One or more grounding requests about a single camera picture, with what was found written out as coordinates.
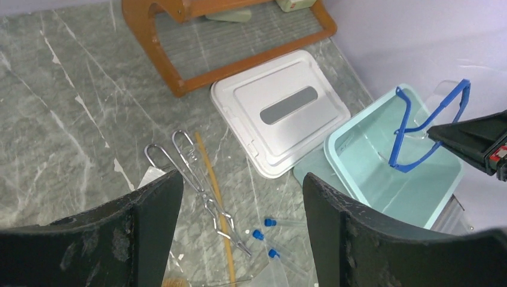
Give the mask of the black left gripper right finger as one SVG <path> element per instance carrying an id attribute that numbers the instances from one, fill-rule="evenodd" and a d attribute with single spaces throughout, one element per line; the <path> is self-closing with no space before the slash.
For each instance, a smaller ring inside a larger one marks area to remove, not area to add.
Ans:
<path id="1" fill-rule="evenodd" d="M 505 286 L 506 229 L 455 236 L 354 200 L 312 173 L 304 208 L 320 286 Z"/>

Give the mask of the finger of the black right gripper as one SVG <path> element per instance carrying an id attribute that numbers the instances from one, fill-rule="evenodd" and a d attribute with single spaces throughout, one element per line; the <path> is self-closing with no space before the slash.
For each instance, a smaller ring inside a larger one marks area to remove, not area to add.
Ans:
<path id="1" fill-rule="evenodd" d="M 506 174 L 506 111 L 433 126 L 429 138 L 488 175 Z"/>

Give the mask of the metal crucible tongs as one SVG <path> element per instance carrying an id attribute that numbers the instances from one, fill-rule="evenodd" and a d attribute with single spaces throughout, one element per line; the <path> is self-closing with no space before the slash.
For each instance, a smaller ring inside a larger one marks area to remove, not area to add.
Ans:
<path id="1" fill-rule="evenodd" d="M 161 170 L 163 169 L 155 163 L 149 153 L 152 149 L 159 149 L 169 160 L 171 166 L 182 175 L 184 181 L 201 198 L 204 209 L 212 218 L 212 226 L 215 233 L 225 239 L 231 239 L 231 244 L 234 247 L 240 249 L 248 257 L 251 257 L 252 252 L 237 232 L 233 216 L 226 212 L 224 208 L 222 211 L 219 211 L 218 209 L 211 183 L 204 172 L 205 164 L 202 160 L 198 144 L 185 130 L 174 131 L 171 136 L 171 141 L 175 151 L 181 159 L 181 163 L 177 163 L 162 145 L 151 143 L 143 150 L 150 165 Z"/>

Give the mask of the blue safety glasses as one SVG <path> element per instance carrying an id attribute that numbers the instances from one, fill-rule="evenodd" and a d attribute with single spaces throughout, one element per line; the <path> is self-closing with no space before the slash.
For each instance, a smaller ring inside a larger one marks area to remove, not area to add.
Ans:
<path id="1" fill-rule="evenodd" d="M 444 80 L 426 100 L 409 86 L 399 85 L 394 89 L 394 119 L 401 122 L 390 141 L 390 152 L 379 155 L 397 171 L 408 173 L 428 160 L 440 148 L 440 142 L 429 138 L 428 130 L 433 126 L 456 123 L 463 115 L 470 96 L 471 82 Z"/>

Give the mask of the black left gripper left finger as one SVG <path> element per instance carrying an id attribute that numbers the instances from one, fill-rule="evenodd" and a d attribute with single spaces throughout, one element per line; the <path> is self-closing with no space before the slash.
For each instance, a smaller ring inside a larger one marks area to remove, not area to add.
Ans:
<path id="1" fill-rule="evenodd" d="M 177 171 L 48 225 L 1 231 L 2 286 L 161 286 L 181 207 Z"/>

